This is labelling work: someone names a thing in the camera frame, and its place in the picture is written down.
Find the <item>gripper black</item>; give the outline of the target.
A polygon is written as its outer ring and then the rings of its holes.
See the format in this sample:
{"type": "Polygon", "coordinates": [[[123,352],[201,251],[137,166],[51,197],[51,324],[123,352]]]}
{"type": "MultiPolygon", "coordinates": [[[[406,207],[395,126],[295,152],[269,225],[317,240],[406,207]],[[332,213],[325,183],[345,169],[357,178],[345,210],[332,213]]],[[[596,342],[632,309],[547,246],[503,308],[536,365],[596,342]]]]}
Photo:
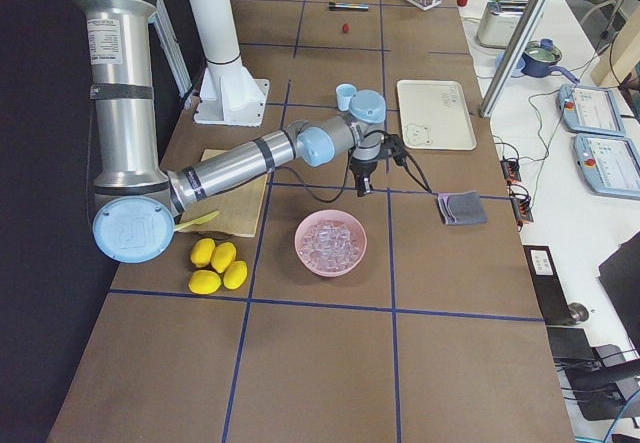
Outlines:
{"type": "Polygon", "coordinates": [[[372,192],[370,178],[377,169],[378,161],[377,155],[368,158],[357,157],[355,153],[350,155],[349,169],[355,178],[354,186],[358,197],[372,192]]]}

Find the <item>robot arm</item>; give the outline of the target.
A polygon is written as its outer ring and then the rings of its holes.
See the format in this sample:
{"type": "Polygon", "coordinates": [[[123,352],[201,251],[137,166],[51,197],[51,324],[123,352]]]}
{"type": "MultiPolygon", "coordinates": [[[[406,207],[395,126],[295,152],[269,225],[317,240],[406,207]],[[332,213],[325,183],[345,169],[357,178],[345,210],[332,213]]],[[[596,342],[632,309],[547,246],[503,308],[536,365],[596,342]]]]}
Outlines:
{"type": "Polygon", "coordinates": [[[175,218],[193,204],[302,159],[317,167],[341,153],[360,194],[369,192],[380,150],[384,98],[372,90],[350,96],[337,116],[300,121],[176,172],[159,166],[149,22],[158,0],[73,0],[85,14],[99,128],[101,174],[94,183],[92,229],[108,257],[140,263],[160,255],[175,218]]]}

